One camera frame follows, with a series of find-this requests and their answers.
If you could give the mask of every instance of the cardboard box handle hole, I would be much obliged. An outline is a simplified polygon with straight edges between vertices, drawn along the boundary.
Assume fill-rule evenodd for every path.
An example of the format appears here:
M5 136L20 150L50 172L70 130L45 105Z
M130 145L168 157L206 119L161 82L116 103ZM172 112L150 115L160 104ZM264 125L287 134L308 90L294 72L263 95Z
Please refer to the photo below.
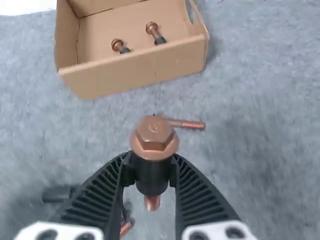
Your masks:
M190 0L185 0L185 6L186 6L186 10L188 12L190 22L191 22L191 24L194 24L196 16L195 16L194 9L191 6Z

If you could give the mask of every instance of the copper bolt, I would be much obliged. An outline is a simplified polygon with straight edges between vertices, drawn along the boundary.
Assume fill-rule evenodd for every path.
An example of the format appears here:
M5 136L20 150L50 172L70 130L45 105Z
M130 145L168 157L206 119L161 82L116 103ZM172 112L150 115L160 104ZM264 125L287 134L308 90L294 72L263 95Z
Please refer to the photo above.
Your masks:
M132 229L134 225L131 221L126 221L120 228L120 238L127 234L127 232Z
M111 48L115 52L120 52L124 48L124 42L121 39L113 39L111 42Z
M186 128L186 129L205 129L206 125L202 121L189 121L189 120L181 120L181 119L172 119L165 117L162 113L160 114L153 114L154 116L160 116L166 122L174 128Z
M170 124L160 116L145 116L131 135L133 152L148 161L161 161L173 155L179 139Z
M154 212L160 207L160 195L159 196L144 196L144 206L149 212Z
M152 35L154 39L158 39L161 37L158 33L158 28L158 24L151 21L145 26L145 31L147 34Z

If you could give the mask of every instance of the hex bolt head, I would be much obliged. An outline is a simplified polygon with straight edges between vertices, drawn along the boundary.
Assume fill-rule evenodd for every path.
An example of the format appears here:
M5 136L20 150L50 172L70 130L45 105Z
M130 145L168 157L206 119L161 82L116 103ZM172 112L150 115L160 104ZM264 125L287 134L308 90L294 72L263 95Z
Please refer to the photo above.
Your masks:
M179 146L179 139L172 126L162 117L153 115L142 119L132 133L130 142L135 154L150 161L170 157Z

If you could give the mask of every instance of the black cylindrical part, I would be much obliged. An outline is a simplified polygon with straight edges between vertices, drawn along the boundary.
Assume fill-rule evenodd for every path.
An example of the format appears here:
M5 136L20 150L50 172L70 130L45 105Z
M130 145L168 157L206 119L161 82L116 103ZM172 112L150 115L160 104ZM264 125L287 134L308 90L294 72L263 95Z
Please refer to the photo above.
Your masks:
M130 51L130 49L127 48L127 47L124 47L124 48L122 48L122 49L120 50L120 54L125 54L125 53L129 53L129 52L131 52L131 51Z
M134 152L131 155L135 170L135 185L146 196L159 196L168 187L172 167L172 156L159 160L146 160Z
M165 44L166 42L166 39L163 36L161 36L154 40L154 45Z

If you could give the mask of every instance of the cardboard box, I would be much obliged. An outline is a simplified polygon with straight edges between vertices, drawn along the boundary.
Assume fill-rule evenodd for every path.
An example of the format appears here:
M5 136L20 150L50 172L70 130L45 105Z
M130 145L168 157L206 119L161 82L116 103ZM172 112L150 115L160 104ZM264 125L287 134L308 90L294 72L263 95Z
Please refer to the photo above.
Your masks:
M154 45L146 33L148 22L158 24L167 43ZM131 52L114 52L115 38ZM55 65L81 99L198 73L208 43L193 0L57 0Z

